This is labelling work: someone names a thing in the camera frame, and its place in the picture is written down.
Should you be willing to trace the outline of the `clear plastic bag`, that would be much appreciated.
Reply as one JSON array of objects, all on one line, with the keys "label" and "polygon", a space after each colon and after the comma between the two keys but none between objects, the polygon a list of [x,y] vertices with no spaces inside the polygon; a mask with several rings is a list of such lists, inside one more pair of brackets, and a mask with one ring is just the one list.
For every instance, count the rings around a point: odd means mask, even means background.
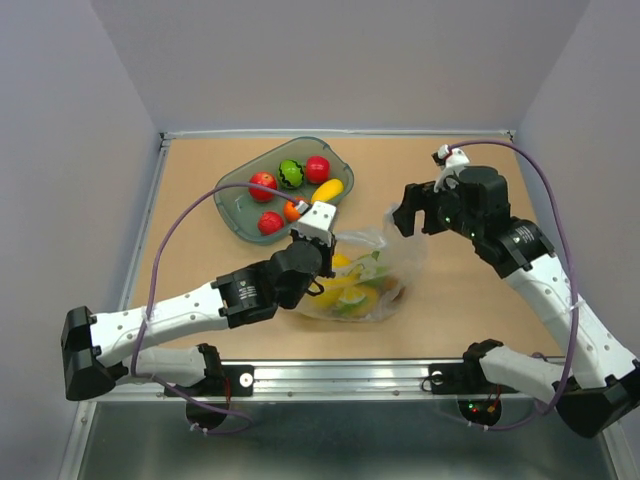
[{"label": "clear plastic bag", "polygon": [[296,312],[314,320],[373,323],[381,322],[395,314],[402,306],[406,293],[422,274],[426,259],[425,239],[420,236],[403,237],[395,227],[392,213],[397,208],[393,204],[383,215],[381,224],[360,230],[343,230],[335,234],[335,254],[346,255],[349,259],[380,250],[384,262],[390,267],[389,275],[396,276],[405,285],[405,293],[399,301],[391,302],[383,295],[376,310],[361,320],[318,319],[307,314],[309,299],[306,296],[297,306]]}]

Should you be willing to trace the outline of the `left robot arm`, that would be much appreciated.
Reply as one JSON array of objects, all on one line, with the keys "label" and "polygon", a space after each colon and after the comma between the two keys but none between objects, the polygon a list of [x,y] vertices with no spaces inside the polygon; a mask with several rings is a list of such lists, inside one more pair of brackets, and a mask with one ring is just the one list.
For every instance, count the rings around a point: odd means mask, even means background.
[{"label": "left robot arm", "polygon": [[234,329],[294,309],[319,277],[330,278],[335,237],[306,238],[188,293],[141,307],[94,313],[69,310],[61,334],[65,397],[100,397],[116,385],[161,378],[199,393],[215,392],[223,371],[211,348],[170,353],[161,344],[188,335]]}]

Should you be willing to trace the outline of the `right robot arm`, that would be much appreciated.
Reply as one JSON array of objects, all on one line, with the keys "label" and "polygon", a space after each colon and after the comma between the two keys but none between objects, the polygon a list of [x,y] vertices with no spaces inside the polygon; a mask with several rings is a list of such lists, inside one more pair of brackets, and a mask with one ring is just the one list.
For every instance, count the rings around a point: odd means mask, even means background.
[{"label": "right robot arm", "polygon": [[497,340],[471,344],[461,361],[438,364],[435,394],[514,390],[555,410],[577,435],[593,438],[639,405],[639,360],[573,292],[553,245],[533,222],[511,213],[506,179],[487,166],[408,184],[393,213],[400,233],[455,232],[516,291],[566,351],[563,365],[520,354]]}]

